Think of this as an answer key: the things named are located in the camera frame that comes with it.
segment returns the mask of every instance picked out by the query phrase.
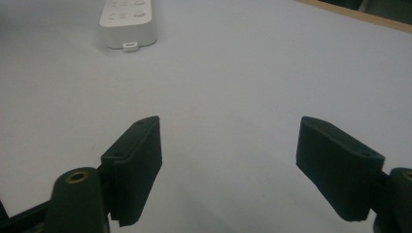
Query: power strip switch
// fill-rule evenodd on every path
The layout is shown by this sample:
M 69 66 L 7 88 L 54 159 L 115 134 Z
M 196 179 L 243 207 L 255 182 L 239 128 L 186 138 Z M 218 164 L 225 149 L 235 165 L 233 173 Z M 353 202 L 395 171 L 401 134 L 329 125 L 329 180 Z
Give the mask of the power strip switch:
M 111 49 L 135 51 L 157 40 L 153 0 L 106 0 L 100 28 Z

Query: white power strip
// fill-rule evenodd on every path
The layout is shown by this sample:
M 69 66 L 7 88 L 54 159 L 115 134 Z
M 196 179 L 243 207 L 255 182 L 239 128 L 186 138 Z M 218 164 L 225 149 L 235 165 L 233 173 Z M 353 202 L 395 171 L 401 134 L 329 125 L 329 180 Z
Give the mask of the white power strip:
M 100 27 L 111 49 L 135 51 L 156 39 L 152 0 L 106 0 Z

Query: white surface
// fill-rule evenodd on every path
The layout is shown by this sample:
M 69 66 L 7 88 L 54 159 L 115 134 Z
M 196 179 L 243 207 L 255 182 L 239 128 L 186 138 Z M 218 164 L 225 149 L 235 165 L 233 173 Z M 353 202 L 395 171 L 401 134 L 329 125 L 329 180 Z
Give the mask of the white surface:
M 156 41 L 152 0 L 107 0 L 100 17 L 100 30 L 107 47 L 135 51 Z
M 296 168 L 302 116 L 412 167 L 412 35 L 290 0 L 156 0 L 158 42 L 107 49 L 103 1 L 0 2 L 0 198 L 17 214 L 158 115 L 164 165 L 113 232 L 372 232 Z

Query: white table surface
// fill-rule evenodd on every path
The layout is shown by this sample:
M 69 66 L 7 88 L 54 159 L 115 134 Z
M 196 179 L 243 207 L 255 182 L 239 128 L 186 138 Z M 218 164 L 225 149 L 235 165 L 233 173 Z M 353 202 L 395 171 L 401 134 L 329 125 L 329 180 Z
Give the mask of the white table surface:
M 113 232 L 372 232 L 295 166 L 300 119 L 412 167 L 412 35 L 292 0 L 156 0 L 158 41 L 105 48 L 103 1 L 0 2 L 0 198 L 12 216 L 160 116 L 163 167 Z

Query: power strip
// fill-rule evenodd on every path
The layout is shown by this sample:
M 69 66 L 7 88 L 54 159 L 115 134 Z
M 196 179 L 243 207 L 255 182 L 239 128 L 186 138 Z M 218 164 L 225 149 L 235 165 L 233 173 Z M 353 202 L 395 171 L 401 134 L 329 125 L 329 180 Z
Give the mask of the power strip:
M 152 0 L 106 0 L 100 18 L 103 40 L 111 49 L 136 51 L 156 39 Z

